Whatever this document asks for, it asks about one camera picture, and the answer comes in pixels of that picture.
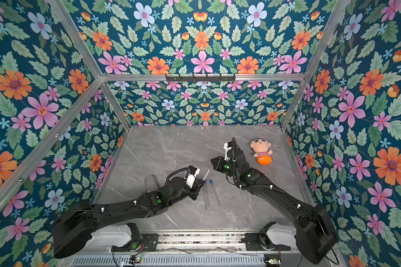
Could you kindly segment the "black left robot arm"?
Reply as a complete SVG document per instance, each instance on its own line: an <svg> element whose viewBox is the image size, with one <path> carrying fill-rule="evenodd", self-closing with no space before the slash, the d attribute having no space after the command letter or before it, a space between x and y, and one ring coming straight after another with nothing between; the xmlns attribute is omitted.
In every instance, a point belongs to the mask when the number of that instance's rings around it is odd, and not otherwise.
<svg viewBox="0 0 401 267"><path fill-rule="evenodd" d="M174 204L190 198L196 200L204 179L199 169L188 166L167 176L165 185L140 194L134 200L112 204L75 203L52 225L53 249L56 259L64 259L81 251L94 232L133 219L144 219L165 213Z"/></svg>

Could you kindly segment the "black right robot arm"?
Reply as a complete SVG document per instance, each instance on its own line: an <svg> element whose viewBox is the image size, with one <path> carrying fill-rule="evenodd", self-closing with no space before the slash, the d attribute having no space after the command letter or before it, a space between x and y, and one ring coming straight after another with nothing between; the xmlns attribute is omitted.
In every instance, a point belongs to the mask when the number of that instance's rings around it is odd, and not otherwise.
<svg viewBox="0 0 401 267"><path fill-rule="evenodd" d="M249 166L235 139L224 145L225 154L211 159L214 170L232 178L234 186L265 200L292 225L271 221L259 232L258 242L268 250L296 248L312 264L319 264L333 251L339 237L323 206L305 203L275 185L261 171Z"/></svg>

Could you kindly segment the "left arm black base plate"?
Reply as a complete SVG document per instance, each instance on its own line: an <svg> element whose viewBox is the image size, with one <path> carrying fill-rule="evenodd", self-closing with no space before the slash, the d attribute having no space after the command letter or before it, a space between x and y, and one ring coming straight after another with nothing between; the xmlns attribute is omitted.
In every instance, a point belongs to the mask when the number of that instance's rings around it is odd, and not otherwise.
<svg viewBox="0 0 401 267"><path fill-rule="evenodd" d="M140 234L132 238L123 247L115 247L112 252L153 252L156 251L158 245L158 234Z"/></svg>

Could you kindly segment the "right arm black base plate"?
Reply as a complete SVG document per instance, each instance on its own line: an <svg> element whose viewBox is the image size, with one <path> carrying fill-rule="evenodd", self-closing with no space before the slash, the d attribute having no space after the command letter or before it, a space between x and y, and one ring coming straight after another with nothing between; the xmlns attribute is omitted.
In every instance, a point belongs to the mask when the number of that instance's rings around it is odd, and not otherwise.
<svg viewBox="0 0 401 267"><path fill-rule="evenodd" d="M246 233L241 241L245 244L247 251L290 251L286 245L275 245L260 233Z"/></svg>

